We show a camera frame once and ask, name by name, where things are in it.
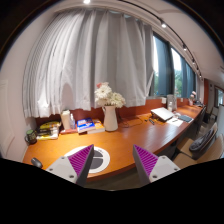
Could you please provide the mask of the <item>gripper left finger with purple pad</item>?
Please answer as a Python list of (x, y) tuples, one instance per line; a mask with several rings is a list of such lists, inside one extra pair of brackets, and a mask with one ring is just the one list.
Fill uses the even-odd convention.
[(47, 171), (74, 184), (84, 186), (93, 156), (94, 146), (85, 146), (69, 156), (60, 157), (47, 168)]

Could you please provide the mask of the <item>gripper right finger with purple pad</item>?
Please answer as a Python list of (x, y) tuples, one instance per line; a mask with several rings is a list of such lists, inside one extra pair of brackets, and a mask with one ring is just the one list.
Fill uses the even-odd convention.
[(133, 157), (143, 186), (180, 170), (167, 156), (157, 156), (137, 145), (133, 145)]

